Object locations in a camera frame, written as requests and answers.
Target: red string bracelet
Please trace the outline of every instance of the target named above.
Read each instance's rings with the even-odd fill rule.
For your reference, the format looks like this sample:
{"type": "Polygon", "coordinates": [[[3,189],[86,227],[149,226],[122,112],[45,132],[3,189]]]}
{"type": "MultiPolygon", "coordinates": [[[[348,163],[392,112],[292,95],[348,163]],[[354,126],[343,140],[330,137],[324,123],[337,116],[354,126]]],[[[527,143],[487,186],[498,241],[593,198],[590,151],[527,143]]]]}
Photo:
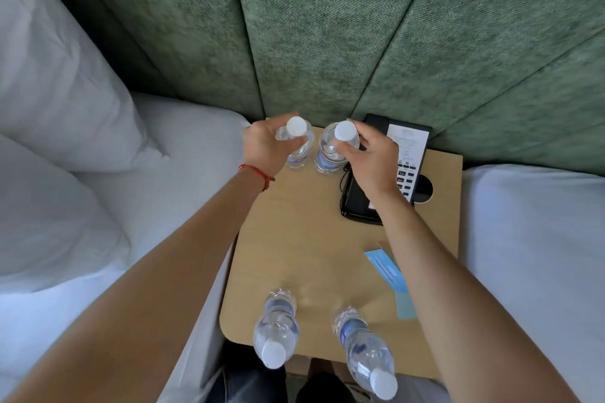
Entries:
{"type": "Polygon", "coordinates": [[[265,191],[266,189],[268,189],[268,183],[269,182],[275,182],[275,178],[274,177],[269,177],[267,174],[265,174],[263,171],[261,171],[259,168],[257,168],[256,166],[251,166],[249,164],[242,164],[241,166],[239,166],[238,168],[238,172],[242,169],[252,169],[254,172],[256,172],[258,175],[260,175],[262,178],[265,179],[265,187],[262,189],[263,191],[265,191]]]}

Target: mattress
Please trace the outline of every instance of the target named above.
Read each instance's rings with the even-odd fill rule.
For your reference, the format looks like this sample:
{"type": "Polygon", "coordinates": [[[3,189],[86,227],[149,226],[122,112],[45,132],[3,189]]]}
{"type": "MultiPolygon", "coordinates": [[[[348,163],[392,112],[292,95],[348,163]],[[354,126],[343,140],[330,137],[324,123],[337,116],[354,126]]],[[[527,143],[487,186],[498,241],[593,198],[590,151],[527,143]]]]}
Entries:
{"type": "MultiPolygon", "coordinates": [[[[170,159],[120,174],[81,174],[131,241],[135,263],[176,230],[236,172],[241,131],[234,112],[137,94],[147,129],[170,159]]],[[[223,336],[218,311],[231,251],[170,376],[165,394],[194,394],[216,369],[223,336]]],[[[0,400],[23,378],[70,323],[121,273],[73,280],[37,293],[0,296],[0,400]]]]}
{"type": "Polygon", "coordinates": [[[605,179],[518,165],[464,172],[461,260],[583,403],[605,395],[605,179]]]}

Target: water bottle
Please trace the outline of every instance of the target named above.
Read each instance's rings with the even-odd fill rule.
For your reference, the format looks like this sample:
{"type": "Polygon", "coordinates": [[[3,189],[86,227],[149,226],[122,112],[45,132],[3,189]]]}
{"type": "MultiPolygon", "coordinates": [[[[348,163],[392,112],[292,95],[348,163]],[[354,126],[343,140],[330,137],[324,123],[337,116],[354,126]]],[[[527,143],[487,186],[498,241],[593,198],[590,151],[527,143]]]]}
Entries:
{"type": "Polygon", "coordinates": [[[293,151],[285,162],[286,165],[292,169],[303,167],[307,161],[308,154],[313,148],[315,134],[311,128],[311,123],[299,116],[293,116],[288,120],[288,123],[279,128],[275,134],[277,140],[294,139],[300,136],[306,136],[307,141],[297,151],[293,151]]]}
{"type": "Polygon", "coordinates": [[[342,140],[359,148],[359,134],[355,124],[350,121],[341,121],[328,125],[321,134],[320,150],[315,158],[315,169],[322,174],[333,174],[338,168],[347,162],[347,159],[337,152],[334,141],[342,140]]]}
{"type": "Polygon", "coordinates": [[[298,344],[297,302],[290,292],[269,293],[262,317],[254,328],[254,350],[267,368],[277,369],[288,360],[298,344]]]}
{"type": "Polygon", "coordinates": [[[381,338],[368,329],[368,324],[354,308],[337,315],[334,332],[347,353],[351,376],[364,389],[383,400],[397,393],[395,360],[381,338]]]}

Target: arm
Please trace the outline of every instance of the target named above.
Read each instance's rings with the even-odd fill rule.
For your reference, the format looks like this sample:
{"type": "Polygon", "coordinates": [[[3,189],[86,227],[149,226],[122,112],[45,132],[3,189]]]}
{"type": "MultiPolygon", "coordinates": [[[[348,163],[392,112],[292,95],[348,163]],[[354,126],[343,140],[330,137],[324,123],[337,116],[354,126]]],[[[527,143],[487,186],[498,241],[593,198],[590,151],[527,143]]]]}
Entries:
{"type": "Polygon", "coordinates": [[[337,148],[381,216],[452,400],[578,403],[540,349],[397,189],[397,145],[367,124],[355,125],[367,151],[337,148]]]}
{"type": "MultiPolygon", "coordinates": [[[[292,115],[244,131],[244,160],[274,177],[305,138],[278,141],[292,115]]],[[[5,403],[155,402],[264,179],[241,170],[103,293],[5,403]]]]}

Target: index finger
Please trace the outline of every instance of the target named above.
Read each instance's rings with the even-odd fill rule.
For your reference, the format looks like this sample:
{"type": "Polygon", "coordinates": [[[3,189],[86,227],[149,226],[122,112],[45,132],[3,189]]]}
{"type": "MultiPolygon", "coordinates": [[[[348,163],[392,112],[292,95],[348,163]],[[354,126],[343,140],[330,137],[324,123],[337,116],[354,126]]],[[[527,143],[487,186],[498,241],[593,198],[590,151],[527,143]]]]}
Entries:
{"type": "Polygon", "coordinates": [[[374,128],[374,126],[370,126],[369,124],[364,123],[362,121],[352,120],[351,118],[347,118],[347,119],[350,122],[352,122],[353,124],[355,124],[355,127],[357,128],[357,132],[359,132],[359,134],[365,140],[367,140],[370,144],[372,142],[374,142],[375,140],[386,137],[384,134],[382,134],[382,132],[380,132],[378,129],[374,128]]]}
{"type": "Polygon", "coordinates": [[[267,120],[267,125],[272,132],[277,132],[279,128],[285,126],[288,123],[288,120],[293,116],[298,116],[297,111],[293,111],[292,113],[284,113],[283,115],[272,116],[267,120]]]}

